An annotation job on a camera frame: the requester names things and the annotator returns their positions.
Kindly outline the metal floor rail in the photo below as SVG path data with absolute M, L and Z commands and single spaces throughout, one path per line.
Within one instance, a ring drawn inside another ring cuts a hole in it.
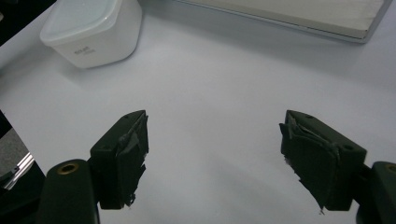
M 28 152 L 8 173 L 0 177 L 0 187 L 11 190 L 16 183 L 31 169 L 35 162 L 33 155 Z

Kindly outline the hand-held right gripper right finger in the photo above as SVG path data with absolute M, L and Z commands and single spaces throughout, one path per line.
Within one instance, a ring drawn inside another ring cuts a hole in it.
M 352 176 L 363 167 L 366 150 L 319 119 L 289 110 L 279 124 L 281 154 L 319 207 L 347 211 Z

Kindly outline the white wire rack shelf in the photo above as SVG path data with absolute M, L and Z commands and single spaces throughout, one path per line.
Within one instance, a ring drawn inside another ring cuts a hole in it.
M 366 43 L 396 0 L 177 0 L 353 43 Z

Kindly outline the white lidded plastic container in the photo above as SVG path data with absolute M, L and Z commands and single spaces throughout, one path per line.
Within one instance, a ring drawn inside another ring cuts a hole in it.
M 134 52 L 142 16 L 137 0 L 57 0 L 40 40 L 78 68 L 114 63 Z

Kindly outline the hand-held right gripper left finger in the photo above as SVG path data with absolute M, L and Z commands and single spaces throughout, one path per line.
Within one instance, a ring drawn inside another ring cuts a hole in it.
M 102 209 L 119 210 L 135 199 L 149 153 L 145 110 L 122 116 L 90 150 L 96 197 Z

